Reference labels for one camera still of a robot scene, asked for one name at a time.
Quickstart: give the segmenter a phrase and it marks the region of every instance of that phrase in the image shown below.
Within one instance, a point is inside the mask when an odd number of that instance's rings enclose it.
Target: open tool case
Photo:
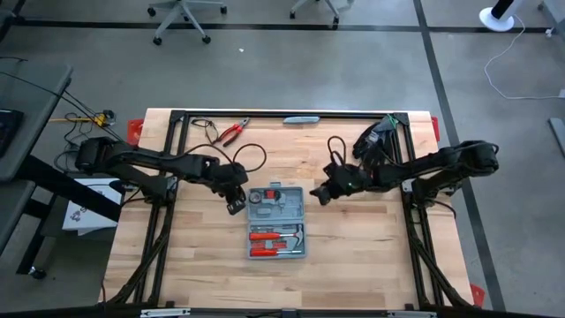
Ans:
[[[253,188],[247,196],[247,256],[252,260],[306,257],[301,187]]]

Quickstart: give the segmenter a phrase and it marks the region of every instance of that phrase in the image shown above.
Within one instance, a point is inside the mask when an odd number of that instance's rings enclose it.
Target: screwdriver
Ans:
[[[252,249],[251,256],[277,256],[279,254],[300,254],[302,251],[279,251],[274,248]]]
[[[281,234],[281,233],[249,233],[250,240],[271,240],[271,239],[280,239],[280,238],[295,238],[297,233],[288,233],[288,234]]]

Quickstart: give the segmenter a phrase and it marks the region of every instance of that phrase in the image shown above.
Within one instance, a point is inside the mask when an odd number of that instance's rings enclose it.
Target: desk leg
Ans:
[[[18,178],[34,181],[38,186],[88,208],[112,221],[118,221],[121,207],[114,201],[82,185],[50,165],[28,155],[18,171]]]
[[[29,216],[37,217],[41,221],[39,222],[39,225],[37,225],[37,229],[35,229],[32,240],[27,245],[26,252],[19,262],[18,269],[16,269],[16,274],[31,275],[35,279],[42,279],[45,277],[45,271],[35,268],[34,262],[35,257],[41,249],[41,245],[43,245],[43,240],[45,239],[45,237],[41,234],[41,229],[43,229],[43,225],[47,220],[47,216],[49,215],[56,198],[57,197],[53,195],[49,204],[41,203],[34,199],[27,201],[24,213]]]

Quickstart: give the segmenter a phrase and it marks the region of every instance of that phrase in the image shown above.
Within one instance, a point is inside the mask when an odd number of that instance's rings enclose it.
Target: white cable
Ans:
[[[508,99],[508,100],[545,100],[545,99],[563,99],[565,97],[560,97],[560,96],[541,96],[541,97],[536,97],[536,96],[527,96],[527,97],[509,97],[506,96],[505,94],[503,94],[500,89],[498,89],[498,87],[496,87],[493,84],[493,81],[491,80],[490,75],[488,75],[488,71],[486,70],[488,68],[488,65],[490,65],[495,59],[503,56],[504,54],[506,54],[506,52],[508,52],[510,49],[512,49],[512,46],[514,46],[514,42],[520,37],[520,35],[522,35],[524,33],[524,31],[526,30],[526,25],[523,23],[522,19],[520,19],[520,17],[518,17],[517,15],[514,15],[516,17],[516,19],[518,19],[518,21],[520,21],[520,23],[522,24],[522,32],[520,32],[514,39],[512,39],[512,42],[510,43],[510,45],[508,46],[507,49],[503,50],[502,53],[500,53],[499,55],[491,58],[488,62],[486,62],[485,65],[485,75],[486,78],[488,79],[488,83],[491,85],[491,87],[494,88],[494,90],[496,90],[498,92],[498,94],[500,94],[502,97]]]

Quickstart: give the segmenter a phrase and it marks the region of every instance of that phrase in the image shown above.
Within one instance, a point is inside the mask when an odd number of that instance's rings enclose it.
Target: black floor line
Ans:
[[[414,7],[416,8],[416,14],[418,16],[418,22],[422,30],[422,40],[424,41],[427,62],[430,66],[430,72],[432,73],[433,85],[435,86],[435,92],[438,95],[438,101],[440,102],[443,123],[448,133],[449,144],[458,145],[459,137],[457,135],[456,124],[453,119],[453,114],[451,113],[451,108],[449,107],[448,96],[446,94],[445,87],[443,86],[443,80],[441,79],[440,67],[438,66],[435,52],[433,50],[432,37],[427,26],[424,8],[422,7],[420,0],[413,1]],[[488,296],[491,299],[494,310],[506,311],[501,286],[494,268],[493,256],[491,255],[488,242],[486,241],[485,228],[483,227],[483,222],[480,218],[480,213],[478,212],[477,199],[475,198],[470,180],[464,180],[462,191],[469,219],[471,221],[473,237],[477,244],[478,257],[485,274]]]
[[[115,28],[115,29],[156,29],[159,22],[93,22],[93,21],[56,21],[43,19],[22,19],[14,22],[23,27],[74,27],[74,28]],[[373,25],[339,25],[336,30],[331,24],[250,24],[250,23],[200,23],[205,30],[281,30],[281,31],[364,31],[364,32],[420,32],[420,26],[373,26]],[[191,23],[173,23],[169,29],[192,30]],[[433,26],[429,32],[452,34],[493,33],[486,27],[474,26]],[[519,33],[521,27],[515,27],[507,33]],[[526,33],[544,34],[545,27],[526,27]]]

